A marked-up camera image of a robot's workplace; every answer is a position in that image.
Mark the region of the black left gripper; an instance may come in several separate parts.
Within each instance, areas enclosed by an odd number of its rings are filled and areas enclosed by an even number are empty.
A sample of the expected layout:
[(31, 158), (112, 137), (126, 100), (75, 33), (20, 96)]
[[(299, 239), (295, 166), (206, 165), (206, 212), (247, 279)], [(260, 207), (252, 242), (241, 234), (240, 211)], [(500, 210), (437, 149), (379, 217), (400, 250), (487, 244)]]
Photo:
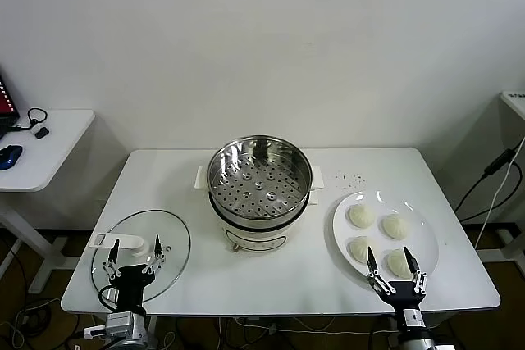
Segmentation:
[(143, 308), (144, 289), (154, 280), (155, 275), (166, 262), (168, 248), (164, 248), (156, 235), (153, 254), (148, 256), (146, 264), (116, 267), (120, 239), (116, 239), (103, 269), (109, 278), (109, 284), (117, 291), (116, 312), (145, 313)]

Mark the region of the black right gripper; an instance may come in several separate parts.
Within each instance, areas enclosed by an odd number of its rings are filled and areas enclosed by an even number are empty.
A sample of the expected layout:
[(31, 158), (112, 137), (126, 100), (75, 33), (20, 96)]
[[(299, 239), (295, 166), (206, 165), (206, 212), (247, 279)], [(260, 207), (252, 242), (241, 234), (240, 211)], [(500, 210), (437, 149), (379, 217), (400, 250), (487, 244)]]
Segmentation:
[(396, 313), (419, 310), (420, 303), (425, 298), (423, 293), (427, 292), (427, 273), (420, 269), (416, 258), (407, 247), (403, 247), (403, 251), (413, 281), (400, 280), (389, 283), (379, 273), (372, 248), (367, 248), (367, 281), (378, 295), (386, 295), (386, 303), (392, 306)]

